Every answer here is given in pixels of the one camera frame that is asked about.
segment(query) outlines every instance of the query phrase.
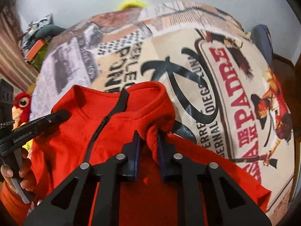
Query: rifle illustration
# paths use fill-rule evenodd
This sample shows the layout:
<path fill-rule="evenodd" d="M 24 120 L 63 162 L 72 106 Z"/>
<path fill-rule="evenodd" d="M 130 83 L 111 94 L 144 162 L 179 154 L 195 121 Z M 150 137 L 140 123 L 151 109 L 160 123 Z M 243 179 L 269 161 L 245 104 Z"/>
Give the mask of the rifle illustration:
<path fill-rule="evenodd" d="M 234 163 L 241 163 L 241 162 L 252 163 L 255 161 L 265 161 L 266 157 L 267 157 L 267 154 L 258 155 L 258 156 L 254 156 L 254 157 L 246 157 L 246 158 L 233 158 L 230 160 Z M 270 158 L 270 165 L 277 169 L 277 161 L 278 161 L 278 159 Z"/>

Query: brown curtain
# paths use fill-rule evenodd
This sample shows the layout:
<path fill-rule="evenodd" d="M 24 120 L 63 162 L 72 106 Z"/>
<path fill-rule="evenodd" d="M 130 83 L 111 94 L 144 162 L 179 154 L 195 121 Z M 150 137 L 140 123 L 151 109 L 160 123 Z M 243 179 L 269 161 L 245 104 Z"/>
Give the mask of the brown curtain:
<path fill-rule="evenodd" d="M 22 35 L 15 0 L 9 0 L 0 13 L 0 74 L 15 89 L 27 91 L 36 82 L 38 72 L 21 54 L 18 42 Z"/>

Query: red fleece jacket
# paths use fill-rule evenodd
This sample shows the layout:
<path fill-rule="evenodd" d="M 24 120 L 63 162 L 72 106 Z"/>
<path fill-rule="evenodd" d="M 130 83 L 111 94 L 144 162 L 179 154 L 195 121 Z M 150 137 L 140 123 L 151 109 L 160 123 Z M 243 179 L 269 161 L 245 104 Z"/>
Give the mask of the red fleece jacket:
<path fill-rule="evenodd" d="M 161 83 L 143 82 L 129 87 L 127 91 L 129 98 L 125 112 L 113 115 L 100 132 L 89 162 L 99 164 L 120 153 L 123 144 L 131 142 L 137 130 L 145 145 L 141 149 L 138 180 L 121 186 L 120 225 L 177 225 L 177 190 L 162 182 L 157 165 L 157 132 L 158 129 L 170 132 L 175 120 L 174 107 Z M 52 112 L 66 109 L 71 117 L 34 141 L 31 161 L 37 178 L 36 201 L 45 198 L 82 163 L 91 136 L 113 109 L 119 95 L 73 86 L 53 107 Z M 177 152 L 195 162 L 217 162 L 263 211 L 266 210 L 270 191 L 247 172 L 174 134 L 168 134 L 167 139 L 176 145 Z M 23 204 L 6 184 L 0 199 L 21 225 L 29 205 Z"/>

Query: black gripper frame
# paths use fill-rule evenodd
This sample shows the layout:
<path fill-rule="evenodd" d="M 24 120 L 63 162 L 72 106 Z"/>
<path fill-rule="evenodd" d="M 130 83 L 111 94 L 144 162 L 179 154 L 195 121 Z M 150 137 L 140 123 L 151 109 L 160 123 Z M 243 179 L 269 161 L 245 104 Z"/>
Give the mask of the black gripper frame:
<path fill-rule="evenodd" d="M 27 216 L 23 226 L 88 226 L 91 211 L 91 226 L 118 226 L 120 183 L 137 178 L 141 140 L 135 131 L 120 154 L 93 166 L 82 163 Z"/>
<path fill-rule="evenodd" d="M 164 133 L 158 135 L 158 157 L 163 181 L 178 183 L 178 226 L 204 226 L 204 207 L 208 226 L 271 226 L 264 212 L 217 163 L 203 165 L 177 153 Z"/>

